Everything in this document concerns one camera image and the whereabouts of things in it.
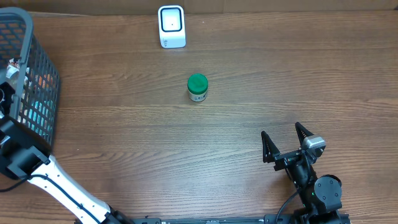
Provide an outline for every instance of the green lid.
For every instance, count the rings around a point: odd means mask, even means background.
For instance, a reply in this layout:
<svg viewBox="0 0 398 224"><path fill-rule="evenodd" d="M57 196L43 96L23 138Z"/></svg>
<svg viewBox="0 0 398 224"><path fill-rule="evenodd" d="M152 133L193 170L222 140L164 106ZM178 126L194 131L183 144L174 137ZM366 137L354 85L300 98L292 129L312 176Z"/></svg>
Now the green lid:
<svg viewBox="0 0 398 224"><path fill-rule="evenodd" d="M204 94L207 91L207 87L207 78L202 74L194 74L188 79L188 90L195 95Z"/></svg>

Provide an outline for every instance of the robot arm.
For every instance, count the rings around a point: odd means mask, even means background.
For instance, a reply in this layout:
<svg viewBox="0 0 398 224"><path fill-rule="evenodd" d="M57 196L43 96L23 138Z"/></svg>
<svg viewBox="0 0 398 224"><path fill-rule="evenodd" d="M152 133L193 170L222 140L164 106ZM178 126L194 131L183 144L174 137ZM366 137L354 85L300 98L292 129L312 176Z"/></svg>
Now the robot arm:
<svg viewBox="0 0 398 224"><path fill-rule="evenodd" d="M9 116L0 120L0 131L7 139L0 148L1 173L40 187L84 224L133 223L74 181L51 155L50 145L35 132Z"/></svg>
<svg viewBox="0 0 398 224"><path fill-rule="evenodd" d="M59 188L52 184L48 179L44 179L37 175L48 177L50 180L54 181ZM48 164L40 165L35 171L33 171L31 176L34 177L28 180L31 184L40 187L57 199L84 224L103 223L107 215L111 213L109 205L92 196L92 194L88 193L82 186L73 180L61 168L53 155L49 156ZM61 189L71 196L79 206L72 202L72 200L68 198Z"/></svg>
<svg viewBox="0 0 398 224"><path fill-rule="evenodd" d="M350 223L348 215L340 215L338 212L343 206L340 179L334 175L318 178L312 167L326 148L325 140L319 135L312 134L298 122L295 127L300 147L286 154L280 154L265 131L261 133L263 162L275 162L275 171L285 169L297 190L286 203L299 195L304 208L294 211L293 215L279 218L284 208L282 206L276 216L266 215L264 219L270 220L269 223L278 224Z"/></svg>

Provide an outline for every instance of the white label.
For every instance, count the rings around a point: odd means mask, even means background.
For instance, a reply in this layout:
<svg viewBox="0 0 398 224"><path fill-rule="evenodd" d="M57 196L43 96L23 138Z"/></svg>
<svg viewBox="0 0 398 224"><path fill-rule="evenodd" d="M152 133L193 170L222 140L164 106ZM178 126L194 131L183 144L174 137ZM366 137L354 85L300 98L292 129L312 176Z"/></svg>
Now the white label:
<svg viewBox="0 0 398 224"><path fill-rule="evenodd" d="M6 77L11 78L17 72L19 72L18 68L14 67L12 65L8 65Z"/></svg>
<svg viewBox="0 0 398 224"><path fill-rule="evenodd" d="M206 90L206 92L204 92L201 95L193 94L189 90L188 90L188 93L189 93L189 98L195 102L201 102L207 98L207 90Z"/></svg>

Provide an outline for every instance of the white device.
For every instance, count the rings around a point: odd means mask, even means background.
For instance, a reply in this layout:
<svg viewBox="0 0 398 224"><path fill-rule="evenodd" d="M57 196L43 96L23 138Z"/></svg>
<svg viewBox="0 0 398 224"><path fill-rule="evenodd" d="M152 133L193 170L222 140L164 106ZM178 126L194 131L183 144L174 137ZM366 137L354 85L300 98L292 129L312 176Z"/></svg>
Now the white device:
<svg viewBox="0 0 398 224"><path fill-rule="evenodd" d="M184 10L181 6L162 6L157 11L160 44L164 48L185 47Z"/></svg>

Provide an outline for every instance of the cardboard wall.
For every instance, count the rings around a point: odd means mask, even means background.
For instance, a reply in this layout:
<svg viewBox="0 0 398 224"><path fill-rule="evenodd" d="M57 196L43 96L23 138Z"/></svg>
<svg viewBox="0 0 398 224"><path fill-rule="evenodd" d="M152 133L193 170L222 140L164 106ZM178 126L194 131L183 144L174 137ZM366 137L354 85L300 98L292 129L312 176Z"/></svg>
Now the cardboard wall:
<svg viewBox="0 0 398 224"><path fill-rule="evenodd" d="M0 6L83 15L156 14L178 4L186 13L392 10L398 0L2 0Z"/></svg>

